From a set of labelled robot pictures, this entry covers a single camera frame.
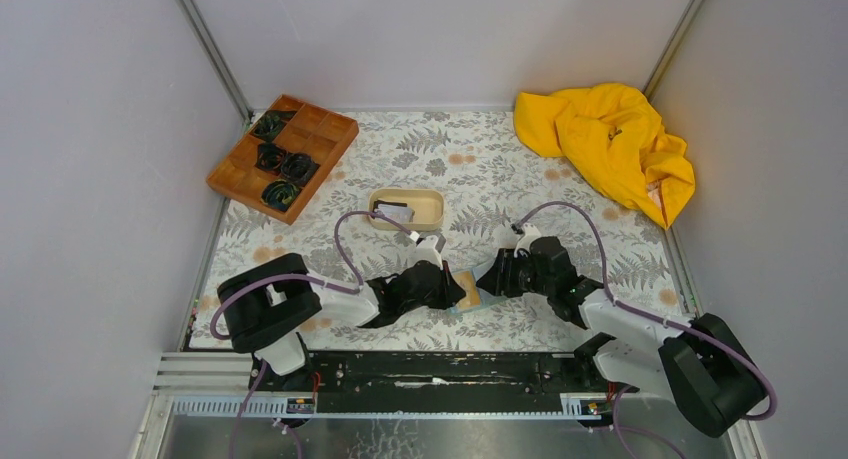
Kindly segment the beige oval tray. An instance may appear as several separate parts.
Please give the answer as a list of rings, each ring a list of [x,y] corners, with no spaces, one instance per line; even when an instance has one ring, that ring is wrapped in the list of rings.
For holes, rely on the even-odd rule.
[[[368,210],[383,213],[408,229],[426,232],[444,222],[444,196],[433,189],[382,188],[371,193]]]

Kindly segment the orange compartment tray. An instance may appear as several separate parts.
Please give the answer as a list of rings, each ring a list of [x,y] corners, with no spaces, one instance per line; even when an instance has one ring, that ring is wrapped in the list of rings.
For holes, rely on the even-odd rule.
[[[293,224],[359,133],[356,120],[279,96],[208,174],[215,192]]]

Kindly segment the yellow cloth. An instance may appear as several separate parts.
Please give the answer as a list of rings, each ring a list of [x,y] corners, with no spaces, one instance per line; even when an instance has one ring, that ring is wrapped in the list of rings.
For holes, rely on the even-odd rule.
[[[565,158],[597,192],[669,229],[696,191],[687,142],[669,133],[637,88],[621,83],[521,92],[518,140],[537,155]]]

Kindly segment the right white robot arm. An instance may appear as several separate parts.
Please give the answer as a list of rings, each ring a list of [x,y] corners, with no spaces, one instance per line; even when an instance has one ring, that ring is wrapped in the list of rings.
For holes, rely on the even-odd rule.
[[[698,431],[719,437],[765,400],[767,388],[729,326],[713,314],[653,321],[646,310],[614,304],[602,282],[578,273],[559,239],[527,226],[514,248],[475,268],[493,297],[534,293],[565,322],[593,332],[575,349],[575,381],[597,391],[635,386],[675,404]]]

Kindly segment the green card holder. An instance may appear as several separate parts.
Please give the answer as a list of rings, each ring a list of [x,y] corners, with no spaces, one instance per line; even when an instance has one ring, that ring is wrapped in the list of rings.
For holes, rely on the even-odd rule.
[[[465,295],[448,311],[452,314],[464,314],[480,309],[492,307],[500,302],[500,299],[480,289],[476,282],[485,273],[484,267],[479,265],[475,268],[456,271],[452,273],[453,279],[465,291]]]

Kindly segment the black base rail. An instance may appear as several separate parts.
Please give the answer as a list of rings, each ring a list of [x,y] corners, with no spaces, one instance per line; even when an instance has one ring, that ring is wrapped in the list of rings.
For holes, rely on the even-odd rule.
[[[320,413],[566,413],[595,416],[622,384],[588,358],[543,352],[313,351],[286,375],[252,364],[260,392],[303,393]]]

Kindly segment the right aluminium frame post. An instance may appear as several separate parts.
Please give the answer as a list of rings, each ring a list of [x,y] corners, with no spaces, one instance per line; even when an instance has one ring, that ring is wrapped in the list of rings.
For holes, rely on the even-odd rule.
[[[648,101],[653,101],[662,81],[670,70],[675,57],[684,44],[686,37],[694,25],[698,15],[707,0],[689,0],[673,29],[662,53],[660,54],[644,88],[643,94]]]

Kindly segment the left aluminium frame post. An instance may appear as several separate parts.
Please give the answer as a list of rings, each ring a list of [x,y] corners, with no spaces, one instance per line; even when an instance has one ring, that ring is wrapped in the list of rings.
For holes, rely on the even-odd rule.
[[[236,77],[227,64],[196,1],[175,1],[238,115],[245,124],[249,124],[254,116],[254,110],[249,105],[246,96],[238,85]]]

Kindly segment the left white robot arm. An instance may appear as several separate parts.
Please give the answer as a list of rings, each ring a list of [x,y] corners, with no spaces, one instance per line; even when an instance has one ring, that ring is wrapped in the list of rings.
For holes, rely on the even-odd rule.
[[[310,364],[301,325],[313,318],[378,329],[419,308],[447,310],[466,295],[441,256],[438,235],[409,233],[412,254],[406,268],[360,284],[333,283],[313,274],[301,255],[289,253],[224,283],[210,334],[230,342],[234,352],[250,354],[272,369],[288,390],[309,380]]]

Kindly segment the floral table mat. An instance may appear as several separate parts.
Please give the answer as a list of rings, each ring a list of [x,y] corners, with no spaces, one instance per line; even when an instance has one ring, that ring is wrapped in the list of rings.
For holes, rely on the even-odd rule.
[[[371,193],[389,187],[444,196],[443,255],[453,270],[512,244],[511,223],[529,216],[542,233],[560,239],[579,273],[607,277],[617,298],[662,315],[680,312],[663,229],[596,192],[567,160],[524,147],[510,113],[360,112],[356,121],[358,136],[293,224],[238,203],[228,207],[189,348],[222,348],[209,332],[217,287],[283,254],[300,254],[335,281],[352,277],[338,246],[365,278],[401,271],[408,239],[374,228],[364,216]]]

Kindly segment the aluminium frame post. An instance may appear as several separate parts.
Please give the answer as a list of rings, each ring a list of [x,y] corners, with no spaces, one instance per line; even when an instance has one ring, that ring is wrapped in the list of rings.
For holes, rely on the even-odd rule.
[[[236,77],[227,64],[196,1],[175,1],[238,115],[245,124],[249,124],[254,116],[254,110],[249,105],[246,96],[238,85]]]
[[[643,94],[648,101],[653,101],[662,81],[670,70],[675,57],[684,44],[686,37],[694,25],[698,15],[707,0],[689,0],[673,29],[662,53],[660,54],[644,88]]]

